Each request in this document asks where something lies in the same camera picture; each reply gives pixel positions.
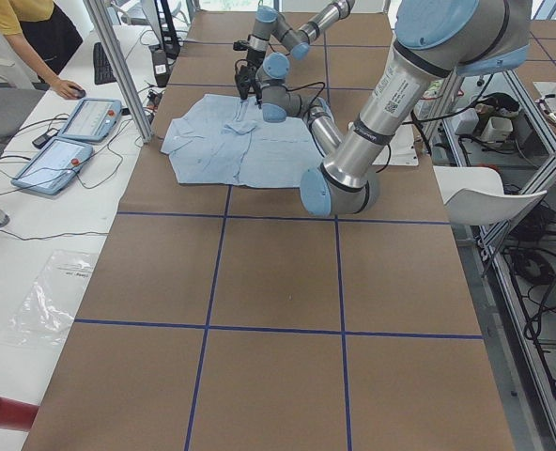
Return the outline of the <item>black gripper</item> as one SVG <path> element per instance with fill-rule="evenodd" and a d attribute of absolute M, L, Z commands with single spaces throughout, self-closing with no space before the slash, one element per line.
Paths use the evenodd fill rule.
<path fill-rule="evenodd" d="M 261 108 L 263 105 L 263 88 L 257 72 L 258 70 L 253 70 L 248 66 L 238 67 L 235 70 L 235 83 L 242 100 L 248 99 L 249 92 L 255 92 L 256 105 Z"/>
<path fill-rule="evenodd" d="M 247 66 L 253 70 L 258 70 L 262 66 L 265 59 L 265 50 L 257 50 L 249 47 L 246 55 Z"/>

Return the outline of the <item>person's forearm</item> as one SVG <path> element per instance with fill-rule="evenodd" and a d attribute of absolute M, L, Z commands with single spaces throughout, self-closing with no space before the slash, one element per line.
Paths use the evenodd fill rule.
<path fill-rule="evenodd" d="M 23 33 L 4 35 L 4 38 L 15 54 L 46 84 L 53 86 L 58 81 L 58 76 L 42 60 Z"/>

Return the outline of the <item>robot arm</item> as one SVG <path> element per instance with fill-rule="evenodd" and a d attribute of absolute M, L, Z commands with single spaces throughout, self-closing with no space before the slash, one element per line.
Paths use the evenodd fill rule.
<path fill-rule="evenodd" d="M 235 51 L 246 51 L 246 64 L 237 68 L 238 62 L 235 63 L 235 84 L 240 97 L 246 100 L 251 93 L 259 93 L 255 76 L 266 57 L 271 37 L 276 38 L 295 59 L 301 60 L 308 54 L 311 43 L 334 23 L 347 18 L 354 5 L 354 0 L 331 1 L 301 27 L 294 29 L 283 13 L 259 4 L 252 32 L 246 40 L 233 43 Z"/>
<path fill-rule="evenodd" d="M 301 202 L 315 216 L 356 214 L 376 202 L 373 162 L 433 81 L 452 72 L 465 77 L 514 69 L 529 50 L 529 1 L 404 1 L 392 57 L 351 128 L 340 133 L 319 99 L 288 90 L 288 57 L 266 50 L 270 38 L 277 38 L 290 56 L 302 59 L 353 7 L 351 1 L 332 1 L 293 29 L 282 13 L 259 6 L 246 43 L 248 63 L 236 76 L 241 95 L 255 92 L 265 121 L 298 117 L 323 150 L 321 163 L 306 170 L 300 183 Z"/>

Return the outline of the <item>person's hand on mouse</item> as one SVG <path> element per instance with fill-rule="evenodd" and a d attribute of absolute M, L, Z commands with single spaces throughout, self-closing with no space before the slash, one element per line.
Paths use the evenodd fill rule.
<path fill-rule="evenodd" d="M 72 82 L 71 80 L 65 80 L 65 79 L 60 79 L 60 78 L 56 78 L 53 79 L 51 82 L 49 82 L 49 85 L 51 87 L 51 89 L 61 98 L 66 99 L 66 100 L 78 100 L 74 94 L 73 91 L 71 90 L 71 88 L 73 86 L 77 86 L 79 88 L 81 88 L 79 85 L 77 85 L 76 83 Z"/>

